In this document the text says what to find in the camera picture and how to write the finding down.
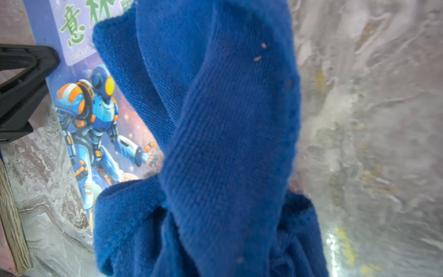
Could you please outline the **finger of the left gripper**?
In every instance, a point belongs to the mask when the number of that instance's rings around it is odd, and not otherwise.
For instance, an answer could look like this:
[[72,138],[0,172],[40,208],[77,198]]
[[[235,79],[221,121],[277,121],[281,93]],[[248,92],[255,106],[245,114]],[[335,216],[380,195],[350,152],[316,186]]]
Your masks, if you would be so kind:
[[33,132],[29,119],[48,94],[46,78],[59,64],[49,46],[1,45],[1,70],[22,70],[1,84],[1,143]]

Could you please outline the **colourful sunflower magazine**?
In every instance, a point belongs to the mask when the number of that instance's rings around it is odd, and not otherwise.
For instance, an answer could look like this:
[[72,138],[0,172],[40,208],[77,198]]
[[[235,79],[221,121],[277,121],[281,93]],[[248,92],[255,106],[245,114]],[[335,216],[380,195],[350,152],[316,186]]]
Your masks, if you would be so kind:
[[95,25],[131,1],[25,1],[36,43],[54,48],[47,78],[88,220],[106,188],[155,173],[162,153],[92,41]]

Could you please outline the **Hamlet purple red book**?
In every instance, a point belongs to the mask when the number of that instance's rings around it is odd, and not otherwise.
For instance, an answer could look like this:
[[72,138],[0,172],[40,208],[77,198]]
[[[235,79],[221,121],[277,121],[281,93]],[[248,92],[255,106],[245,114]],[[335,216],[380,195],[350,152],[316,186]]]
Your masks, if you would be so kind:
[[15,198],[1,162],[1,270],[20,277],[32,268]]

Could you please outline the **blue cloth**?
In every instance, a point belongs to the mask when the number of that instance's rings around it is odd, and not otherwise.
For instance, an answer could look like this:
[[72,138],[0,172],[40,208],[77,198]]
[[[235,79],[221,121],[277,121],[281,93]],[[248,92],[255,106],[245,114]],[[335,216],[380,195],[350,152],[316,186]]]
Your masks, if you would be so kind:
[[164,154],[104,190],[110,277],[326,277],[313,203],[292,192],[301,89],[286,1],[135,1],[93,42]]

